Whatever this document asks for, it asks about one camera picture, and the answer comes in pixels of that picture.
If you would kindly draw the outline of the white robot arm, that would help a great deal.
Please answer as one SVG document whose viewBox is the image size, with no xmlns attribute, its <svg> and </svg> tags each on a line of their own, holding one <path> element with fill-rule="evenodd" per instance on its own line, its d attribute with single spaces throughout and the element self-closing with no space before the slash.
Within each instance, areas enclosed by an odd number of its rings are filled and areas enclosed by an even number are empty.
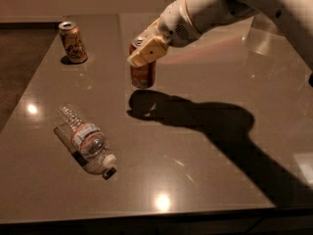
<svg viewBox="0 0 313 235">
<path fill-rule="evenodd" d="M 281 31 L 309 67 L 313 66 L 313 0 L 176 0 L 134 39 L 127 62 L 141 68 L 185 47 L 209 30 L 259 13 Z"/>
</svg>

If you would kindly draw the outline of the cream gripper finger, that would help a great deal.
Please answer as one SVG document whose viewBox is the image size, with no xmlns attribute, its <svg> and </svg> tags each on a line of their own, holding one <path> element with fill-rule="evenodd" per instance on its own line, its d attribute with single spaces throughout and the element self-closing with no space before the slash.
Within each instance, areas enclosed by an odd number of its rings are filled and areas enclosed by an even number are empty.
<svg viewBox="0 0 313 235">
<path fill-rule="evenodd" d="M 128 57 L 127 62 L 131 67 L 139 68 L 164 57 L 168 45 L 160 37 L 145 39 Z"/>
<path fill-rule="evenodd" d="M 142 32 L 142 36 L 143 37 L 151 37 L 151 36 L 155 36 L 158 33 L 158 23 L 159 23 L 159 19 L 156 19 L 155 21 L 153 21 L 143 32 Z"/>
</svg>

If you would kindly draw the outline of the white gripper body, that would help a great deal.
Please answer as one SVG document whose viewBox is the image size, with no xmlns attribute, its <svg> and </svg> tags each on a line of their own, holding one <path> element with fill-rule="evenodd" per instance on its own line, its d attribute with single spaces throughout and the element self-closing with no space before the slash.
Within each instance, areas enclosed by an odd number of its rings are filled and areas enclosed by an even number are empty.
<svg viewBox="0 0 313 235">
<path fill-rule="evenodd" d="M 159 17 L 157 29 L 172 47 L 185 47 L 201 37 L 191 22 L 186 0 L 176 0 L 167 6 Z"/>
</svg>

